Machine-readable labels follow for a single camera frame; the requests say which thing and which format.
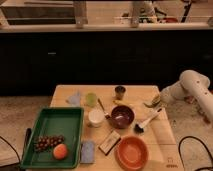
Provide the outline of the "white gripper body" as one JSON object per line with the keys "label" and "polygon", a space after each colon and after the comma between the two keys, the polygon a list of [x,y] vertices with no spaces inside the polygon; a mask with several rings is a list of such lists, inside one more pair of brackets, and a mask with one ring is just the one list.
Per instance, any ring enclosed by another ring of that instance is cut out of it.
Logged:
{"label": "white gripper body", "polygon": [[166,104],[174,103],[179,97],[179,88],[176,85],[167,86],[160,92],[160,99]]}

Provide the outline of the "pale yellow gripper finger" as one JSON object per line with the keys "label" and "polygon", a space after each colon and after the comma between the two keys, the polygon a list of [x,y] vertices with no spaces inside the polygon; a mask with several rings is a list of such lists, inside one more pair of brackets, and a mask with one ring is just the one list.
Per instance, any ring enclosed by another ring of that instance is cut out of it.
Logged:
{"label": "pale yellow gripper finger", "polygon": [[161,101],[161,97],[159,95],[156,95],[152,100],[152,105],[156,106],[160,103],[160,101]]}

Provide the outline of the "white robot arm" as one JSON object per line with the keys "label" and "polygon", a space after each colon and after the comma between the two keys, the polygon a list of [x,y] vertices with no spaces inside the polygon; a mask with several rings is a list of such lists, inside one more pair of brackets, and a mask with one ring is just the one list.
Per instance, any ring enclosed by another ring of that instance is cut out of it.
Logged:
{"label": "white robot arm", "polygon": [[210,79],[207,76],[194,70],[185,70],[180,74],[177,82],[163,88],[154,99],[163,104],[169,104],[192,96],[213,125],[213,94],[210,92],[209,86]]}

